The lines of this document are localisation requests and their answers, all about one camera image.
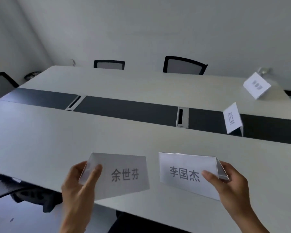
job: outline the office chair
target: office chair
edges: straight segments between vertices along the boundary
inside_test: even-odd
[[[166,56],[163,73],[203,75],[208,65],[177,56]]]
[[[125,61],[94,61],[94,68],[124,70]]]
[[[27,201],[43,206],[43,212],[51,212],[55,205],[62,203],[59,192],[29,184],[24,181],[17,182],[11,177],[0,174],[0,198],[11,195],[12,199],[20,203]]]
[[[19,85],[5,72],[0,72],[0,98],[8,94]]]

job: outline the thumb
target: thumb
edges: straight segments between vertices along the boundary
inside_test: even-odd
[[[206,170],[202,171],[202,176],[210,183],[212,184],[217,192],[220,194],[224,189],[226,189],[226,184],[224,184],[222,181],[219,180],[219,178],[212,174],[211,172],[208,172]]]
[[[95,185],[101,175],[101,171],[102,171],[102,165],[98,164],[94,170],[91,172],[91,174],[89,175],[86,183],[85,183],[85,188],[95,188]]]

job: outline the name card reading 李国杰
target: name card reading 李国杰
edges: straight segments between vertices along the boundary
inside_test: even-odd
[[[206,170],[220,179],[229,180],[219,160],[214,156],[159,153],[159,180],[167,185],[220,200],[212,184],[203,176]]]
[[[95,187],[95,200],[139,192],[150,188],[145,156],[92,153],[79,179],[85,184],[92,170],[102,165]]]
[[[254,73],[244,82],[244,88],[255,98],[263,95],[271,85],[258,73]]]
[[[241,136],[244,136],[244,126],[241,121],[241,115],[238,112],[236,102],[223,111],[223,116],[228,134],[237,128],[241,128]]]

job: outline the black slot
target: black slot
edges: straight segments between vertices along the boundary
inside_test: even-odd
[[[71,108],[79,99],[81,98],[81,96],[78,96],[72,103],[71,105],[68,106],[68,108]]]
[[[182,124],[183,109],[179,109],[178,124]]]

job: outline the person's left hand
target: person's left hand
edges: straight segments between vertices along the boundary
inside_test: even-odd
[[[72,166],[61,187],[64,206],[64,220],[60,232],[84,232],[91,219],[95,200],[95,185],[101,175],[99,164],[91,172],[85,185],[79,184],[79,178],[86,161]]]

